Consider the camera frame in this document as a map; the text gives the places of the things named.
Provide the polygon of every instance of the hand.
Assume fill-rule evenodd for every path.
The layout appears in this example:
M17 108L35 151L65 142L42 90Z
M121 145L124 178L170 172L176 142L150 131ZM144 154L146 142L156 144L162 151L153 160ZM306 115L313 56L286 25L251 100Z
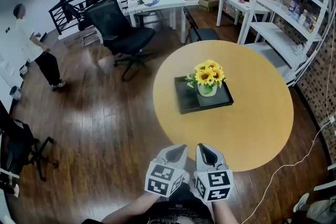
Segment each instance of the hand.
M43 52L45 52L45 53L50 52L50 49L47 46L44 46Z

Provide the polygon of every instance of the wooden floor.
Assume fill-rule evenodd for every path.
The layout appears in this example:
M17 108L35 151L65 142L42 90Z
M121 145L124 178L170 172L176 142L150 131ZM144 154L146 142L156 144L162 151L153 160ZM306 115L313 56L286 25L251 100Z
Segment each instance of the wooden floor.
M236 42L240 29L225 16L222 26L216 28L216 13L193 9L192 15L200 28L213 27L221 39ZM130 82L121 82L124 66L114 67L111 53L103 46L84 48L79 35L51 46L68 82L65 89L51 92L37 65L32 64L14 117L28 123L39 139L52 136L57 140L49 155L58 159L60 166L57 170L51 165L44 167L45 183L39 180L35 167L24 168L20 196L9 197L17 224L101 220L143 192L150 160L171 144L158 124L152 101L160 64L181 46L179 31L169 29L166 23L150 25L157 33L149 48L159 53L147 62L150 76L140 70ZM55 33L49 35L47 43L51 45L55 38ZM252 213L272 173L282 164L302 159L316 134L299 96L293 89L290 92L294 124L284 149L266 165L234 174L236 188L228 202L238 221ZM326 170L317 140L303 163L286 167L274 177L263 204L248 223L277 223L282 217L291 217L300 196L327 180Z

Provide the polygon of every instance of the potted flower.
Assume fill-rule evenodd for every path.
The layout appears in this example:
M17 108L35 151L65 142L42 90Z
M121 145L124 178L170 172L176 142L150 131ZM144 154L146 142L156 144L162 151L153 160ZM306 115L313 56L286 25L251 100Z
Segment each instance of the potted flower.
M227 78L224 76L221 65L213 60L207 60L194 68L194 72L187 75L187 85L193 88L196 84L200 95L204 97L214 96L217 86L221 87L222 82Z

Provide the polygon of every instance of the black tray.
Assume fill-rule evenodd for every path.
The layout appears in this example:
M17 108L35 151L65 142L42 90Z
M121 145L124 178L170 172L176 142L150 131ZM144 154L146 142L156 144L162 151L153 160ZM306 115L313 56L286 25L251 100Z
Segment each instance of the black tray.
M181 114L233 104L232 96L225 82L223 82L222 87L217 87L214 96L204 97L198 92L196 84L194 88L187 85L186 76L174 78L174 81Z

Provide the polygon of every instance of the shirt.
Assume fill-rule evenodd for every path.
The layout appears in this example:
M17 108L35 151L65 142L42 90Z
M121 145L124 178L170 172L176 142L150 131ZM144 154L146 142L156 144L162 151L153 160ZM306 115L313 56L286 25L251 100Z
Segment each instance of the shirt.
M100 224L87 219L82 224ZM206 205L198 199L181 202L162 201L155 203L145 214L135 217L136 224L214 224Z
M43 53L42 48L40 46L37 46L30 40L32 34L34 34L34 31L28 26L26 20L24 19L18 19L16 21L16 31L22 39L23 50L28 57L28 61L34 61Z

